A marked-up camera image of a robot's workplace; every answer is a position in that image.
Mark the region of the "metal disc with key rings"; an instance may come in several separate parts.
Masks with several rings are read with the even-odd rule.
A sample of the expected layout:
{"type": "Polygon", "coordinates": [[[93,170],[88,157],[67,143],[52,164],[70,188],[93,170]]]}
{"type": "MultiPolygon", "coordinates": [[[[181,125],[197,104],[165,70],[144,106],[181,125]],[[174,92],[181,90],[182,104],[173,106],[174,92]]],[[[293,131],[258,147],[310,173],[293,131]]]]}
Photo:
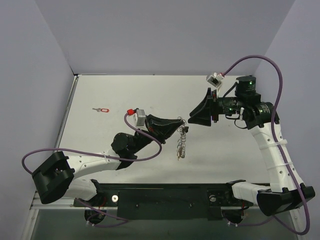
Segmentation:
{"type": "Polygon", "coordinates": [[[189,131],[189,126],[186,125],[186,120],[181,116],[179,116],[178,119],[182,121],[182,125],[176,130],[180,134],[176,147],[177,160],[179,161],[186,156],[186,135],[189,131]]]}

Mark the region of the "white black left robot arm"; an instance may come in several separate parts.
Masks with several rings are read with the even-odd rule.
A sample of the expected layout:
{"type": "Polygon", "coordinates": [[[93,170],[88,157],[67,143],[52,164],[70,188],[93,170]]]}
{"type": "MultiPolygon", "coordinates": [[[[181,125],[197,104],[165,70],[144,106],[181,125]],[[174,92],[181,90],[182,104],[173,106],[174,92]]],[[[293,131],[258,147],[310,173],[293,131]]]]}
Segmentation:
{"type": "Polygon", "coordinates": [[[141,161],[137,153],[155,142],[166,143],[182,125],[182,119],[164,119],[151,114],[136,120],[131,129],[134,134],[117,133],[111,148],[101,153],[76,151],[75,156],[66,156],[58,149],[31,174],[42,204],[51,204],[62,197],[80,198],[92,206],[99,205],[103,193],[97,180],[83,177],[102,171],[118,171],[141,161]]]}

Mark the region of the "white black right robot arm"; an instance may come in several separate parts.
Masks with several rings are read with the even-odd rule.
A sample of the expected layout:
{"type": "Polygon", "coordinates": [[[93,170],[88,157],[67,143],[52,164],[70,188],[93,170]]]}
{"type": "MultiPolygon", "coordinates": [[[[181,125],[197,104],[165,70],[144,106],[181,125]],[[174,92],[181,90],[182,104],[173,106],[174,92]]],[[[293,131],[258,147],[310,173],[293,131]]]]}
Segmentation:
{"type": "Polygon", "coordinates": [[[256,185],[243,180],[235,181],[223,192],[224,201],[230,205],[245,200],[257,205],[266,216],[303,206],[301,197],[308,202],[316,193],[312,186],[306,186],[297,174],[288,155],[287,141],[283,138],[278,116],[272,117],[273,104],[262,102],[256,92],[256,78],[251,75],[236,78],[229,89],[234,97],[220,96],[224,77],[214,73],[207,81],[215,90],[207,90],[204,99],[189,114],[188,123],[211,126],[220,115],[244,121],[245,128],[254,137],[262,154],[268,176],[269,186],[256,185]]]}

